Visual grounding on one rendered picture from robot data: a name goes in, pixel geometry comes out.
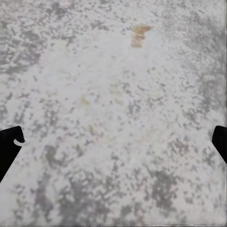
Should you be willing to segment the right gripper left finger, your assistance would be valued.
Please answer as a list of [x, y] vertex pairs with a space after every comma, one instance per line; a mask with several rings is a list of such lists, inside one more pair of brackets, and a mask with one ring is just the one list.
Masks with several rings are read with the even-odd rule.
[[22, 146], [28, 145], [21, 126], [0, 131], [0, 182], [17, 157]]

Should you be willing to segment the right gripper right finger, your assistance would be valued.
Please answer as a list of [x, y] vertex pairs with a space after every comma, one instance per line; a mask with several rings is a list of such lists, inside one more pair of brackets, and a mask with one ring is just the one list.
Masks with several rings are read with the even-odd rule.
[[227, 127], [219, 125], [215, 127], [212, 143], [227, 164]]

